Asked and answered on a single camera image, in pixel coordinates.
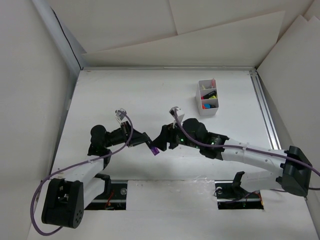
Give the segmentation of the purple tip black highlighter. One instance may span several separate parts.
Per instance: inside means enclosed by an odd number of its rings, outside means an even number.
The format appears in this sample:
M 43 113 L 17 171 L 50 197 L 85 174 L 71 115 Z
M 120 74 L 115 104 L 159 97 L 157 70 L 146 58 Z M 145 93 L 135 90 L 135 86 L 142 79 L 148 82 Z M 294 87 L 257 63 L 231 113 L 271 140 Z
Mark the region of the purple tip black highlighter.
M 152 140 L 150 139 L 150 137 L 148 136 L 148 134 L 146 132 L 142 133 L 144 135 L 144 142 L 146 143 L 146 145 L 148 146 L 148 148 L 152 151 L 154 149 L 154 146 L 152 144 Z

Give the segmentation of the yellow cap black highlighter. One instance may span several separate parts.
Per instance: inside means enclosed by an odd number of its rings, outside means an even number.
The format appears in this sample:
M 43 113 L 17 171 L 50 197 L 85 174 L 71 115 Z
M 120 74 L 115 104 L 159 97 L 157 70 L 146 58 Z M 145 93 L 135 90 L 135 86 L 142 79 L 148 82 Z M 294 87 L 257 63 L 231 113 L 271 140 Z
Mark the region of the yellow cap black highlighter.
M 202 100 L 216 99 L 216 98 L 217 98 L 217 91 L 216 90 L 209 92 L 201 97 Z

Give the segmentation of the pink clear pen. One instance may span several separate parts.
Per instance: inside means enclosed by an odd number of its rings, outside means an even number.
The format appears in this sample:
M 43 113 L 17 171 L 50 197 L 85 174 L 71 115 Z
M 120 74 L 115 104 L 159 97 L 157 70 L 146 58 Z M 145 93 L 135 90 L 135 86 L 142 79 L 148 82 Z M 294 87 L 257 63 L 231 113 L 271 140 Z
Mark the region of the pink clear pen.
M 211 80 L 211 88 L 212 89 L 216 88 L 216 80 L 214 78 Z

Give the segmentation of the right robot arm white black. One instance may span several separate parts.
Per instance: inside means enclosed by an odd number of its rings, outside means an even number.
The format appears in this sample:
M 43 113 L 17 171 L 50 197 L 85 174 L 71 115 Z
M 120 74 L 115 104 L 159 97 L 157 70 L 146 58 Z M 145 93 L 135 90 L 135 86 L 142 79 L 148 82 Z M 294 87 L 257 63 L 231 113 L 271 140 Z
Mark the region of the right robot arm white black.
M 278 188 L 295 196 L 308 195 L 312 164 L 296 146 L 290 146 L 288 150 L 251 146 L 209 132 L 195 118 L 188 118 L 181 126 L 178 123 L 163 125 L 152 144 L 161 151 L 173 150 L 178 145 L 188 146 L 198 149 L 201 155 L 210 159 L 259 168 L 260 171 L 252 174 L 243 170 L 236 173 L 231 191 L 237 197 L 243 197 L 248 192 Z

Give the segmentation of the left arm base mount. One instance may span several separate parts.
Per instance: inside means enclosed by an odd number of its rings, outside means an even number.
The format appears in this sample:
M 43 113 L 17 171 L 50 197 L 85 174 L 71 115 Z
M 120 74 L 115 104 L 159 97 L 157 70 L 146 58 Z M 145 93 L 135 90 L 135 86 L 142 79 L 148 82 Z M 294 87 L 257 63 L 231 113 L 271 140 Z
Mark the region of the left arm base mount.
M 111 180 L 109 175 L 98 173 L 95 178 L 105 183 L 104 192 L 92 200 L 85 210 L 124 211 L 127 204 L 128 181 Z

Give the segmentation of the purple highlighter cap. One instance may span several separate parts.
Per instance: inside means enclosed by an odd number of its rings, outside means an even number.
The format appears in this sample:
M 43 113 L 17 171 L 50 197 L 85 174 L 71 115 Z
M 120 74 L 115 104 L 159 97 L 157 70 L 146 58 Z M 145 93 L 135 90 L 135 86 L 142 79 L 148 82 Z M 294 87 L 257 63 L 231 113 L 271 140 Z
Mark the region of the purple highlighter cap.
M 153 153 L 154 156 L 158 155 L 160 151 L 156 147 L 151 147 L 151 152 Z

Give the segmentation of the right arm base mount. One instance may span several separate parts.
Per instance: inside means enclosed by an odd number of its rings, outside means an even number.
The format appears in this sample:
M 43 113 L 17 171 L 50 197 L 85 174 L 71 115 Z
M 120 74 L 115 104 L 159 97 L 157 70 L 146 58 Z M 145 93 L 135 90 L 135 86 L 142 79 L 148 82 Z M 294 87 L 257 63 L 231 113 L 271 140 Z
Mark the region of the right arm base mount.
M 219 210 L 263 210 L 261 192 L 248 192 L 241 188 L 244 171 L 237 172 L 233 180 L 215 180 L 213 195 Z

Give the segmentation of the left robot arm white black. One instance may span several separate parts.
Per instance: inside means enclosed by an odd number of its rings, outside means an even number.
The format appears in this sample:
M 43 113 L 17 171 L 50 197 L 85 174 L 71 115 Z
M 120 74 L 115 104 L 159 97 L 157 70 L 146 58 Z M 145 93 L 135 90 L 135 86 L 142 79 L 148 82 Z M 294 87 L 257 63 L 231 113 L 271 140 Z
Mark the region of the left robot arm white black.
M 49 181 L 41 215 L 42 223 L 75 229 L 82 221 L 85 208 L 96 197 L 104 199 L 111 194 L 110 176 L 101 173 L 110 163 L 110 147 L 146 144 L 154 155 L 159 153 L 149 136 L 132 128 L 128 121 L 121 123 L 120 128 L 112 132 L 108 132 L 103 125 L 96 125 L 90 135 L 87 155 L 97 157 L 97 160 L 89 160 L 72 168 L 63 178 L 52 178 Z

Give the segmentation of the blue highlighter cap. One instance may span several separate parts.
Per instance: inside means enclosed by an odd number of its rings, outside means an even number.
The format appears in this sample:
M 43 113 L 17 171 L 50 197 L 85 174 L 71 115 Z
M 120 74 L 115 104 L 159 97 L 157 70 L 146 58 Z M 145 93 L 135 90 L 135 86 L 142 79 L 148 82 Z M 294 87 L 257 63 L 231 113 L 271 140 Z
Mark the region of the blue highlighter cap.
M 208 103 L 205 103 L 203 106 L 204 106 L 205 109 L 210 109 L 211 108 L 211 105 L 208 104 Z

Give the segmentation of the pink cap black highlighter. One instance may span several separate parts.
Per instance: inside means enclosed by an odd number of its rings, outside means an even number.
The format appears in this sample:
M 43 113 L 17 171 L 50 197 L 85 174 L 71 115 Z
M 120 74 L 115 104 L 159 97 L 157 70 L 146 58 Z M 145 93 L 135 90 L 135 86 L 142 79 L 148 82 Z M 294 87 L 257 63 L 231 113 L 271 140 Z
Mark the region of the pink cap black highlighter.
M 215 95 L 214 93 L 207 93 L 207 94 L 203 95 L 203 96 L 201 97 L 201 99 L 202 99 L 202 100 L 209 99 L 209 98 L 211 98 L 211 97 L 214 96 L 214 95 Z

